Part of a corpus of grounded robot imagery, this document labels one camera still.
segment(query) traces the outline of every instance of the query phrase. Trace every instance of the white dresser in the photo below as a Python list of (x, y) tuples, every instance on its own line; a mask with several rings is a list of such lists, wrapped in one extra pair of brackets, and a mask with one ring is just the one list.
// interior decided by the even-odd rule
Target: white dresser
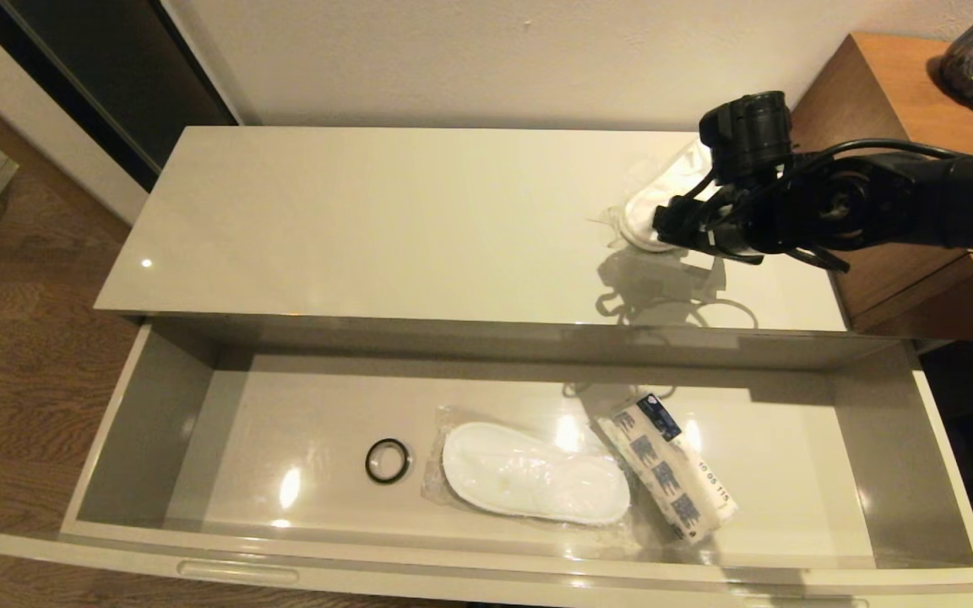
[[(61, 534), (0, 553), (534, 605), (973, 605), (973, 516), (904, 344), (826, 273), (619, 245), (691, 133), (189, 128), (98, 308), (147, 317)], [(438, 410), (588, 424), (638, 390), (742, 511), (679, 546), (422, 495)], [(416, 456), (376, 485), (367, 448)]]

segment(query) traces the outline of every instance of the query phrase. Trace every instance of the open drawer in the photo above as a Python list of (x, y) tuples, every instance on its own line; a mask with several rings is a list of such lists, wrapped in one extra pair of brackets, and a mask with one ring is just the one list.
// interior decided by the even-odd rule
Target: open drawer
[[(0, 553), (511, 604), (973, 605), (973, 516), (903, 344), (707, 328), (425, 327), (150, 320), (61, 534), (0, 535)], [(445, 405), (522, 425), (556, 421), (562, 432), (638, 388), (669, 394), (665, 405), (698, 432), (741, 505), (710, 542), (671, 542), (642, 488), (624, 530), (610, 534), (421, 494)], [(363, 470), (383, 437), (416, 456), (391, 486)]]

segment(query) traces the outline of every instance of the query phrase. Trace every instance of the white drawer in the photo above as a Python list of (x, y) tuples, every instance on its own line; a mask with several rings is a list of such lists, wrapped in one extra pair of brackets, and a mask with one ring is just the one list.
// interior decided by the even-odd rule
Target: white drawer
[[(636, 385), (673, 390), (741, 504), (705, 546), (669, 542), (640, 493), (611, 535), (422, 497), (439, 407), (582, 423)], [(418, 457), (391, 486), (363, 472), (383, 437)], [(513, 604), (973, 605), (973, 516), (926, 380), (903, 344), (834, 334), (156, 318), (61, 534), (0, 553)]]

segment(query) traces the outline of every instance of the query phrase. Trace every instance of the wooden nightstand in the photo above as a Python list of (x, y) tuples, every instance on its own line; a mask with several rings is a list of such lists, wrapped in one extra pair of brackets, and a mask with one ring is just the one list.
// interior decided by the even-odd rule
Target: wooden nightstand
[[(903, 138), (973, 153), (973, 111), (927, 76), (946, 42), (852, 34), (794, 111), (802, 150), (854, 138)], [(843, 254), (835, 277), (863, 334), (973, 339), (973, 250), (890, 243)]]

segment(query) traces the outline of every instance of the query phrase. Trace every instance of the wooden floor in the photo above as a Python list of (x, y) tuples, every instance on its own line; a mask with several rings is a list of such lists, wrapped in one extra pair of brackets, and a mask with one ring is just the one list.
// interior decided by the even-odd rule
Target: wooden floor
[[(92, 311), (121, 242), (20, 171), (0, 224), (0, 531), (53, 531), (136, 328)], [(0, 557), (0, 605), (441, 605)]]

